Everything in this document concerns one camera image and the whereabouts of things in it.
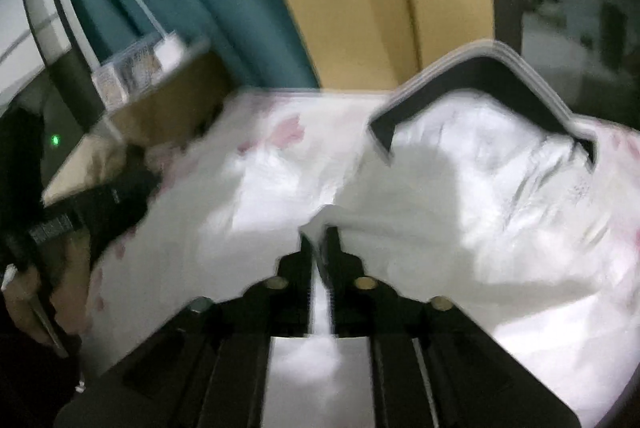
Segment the person left hand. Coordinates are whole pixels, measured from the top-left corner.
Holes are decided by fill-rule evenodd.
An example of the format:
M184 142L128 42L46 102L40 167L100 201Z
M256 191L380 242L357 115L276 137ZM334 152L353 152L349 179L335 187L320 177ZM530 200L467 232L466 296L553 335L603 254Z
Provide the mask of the person left hand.
M90 234L85 229L51 241L35 266L15 274L2 291L9 318L22 333L45 346L53 339L39 314L70 336L87 326L91 279Z

